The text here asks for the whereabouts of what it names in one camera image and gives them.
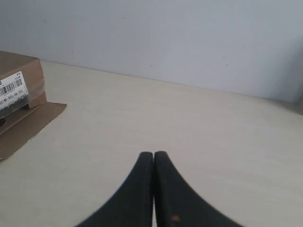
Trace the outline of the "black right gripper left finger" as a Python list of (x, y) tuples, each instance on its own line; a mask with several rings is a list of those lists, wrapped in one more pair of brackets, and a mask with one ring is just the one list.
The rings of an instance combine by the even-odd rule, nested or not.
[(153, 216), (153, 154), (142, 152), (113, 196), (79, 227), (151, 227)]

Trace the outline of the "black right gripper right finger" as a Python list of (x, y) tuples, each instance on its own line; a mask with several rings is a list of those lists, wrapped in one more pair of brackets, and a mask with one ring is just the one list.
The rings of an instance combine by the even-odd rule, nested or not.
[(154, 170), (157, 226), (240, 226), (202, 199), (183, 179), (165, 151), (155, 152)]

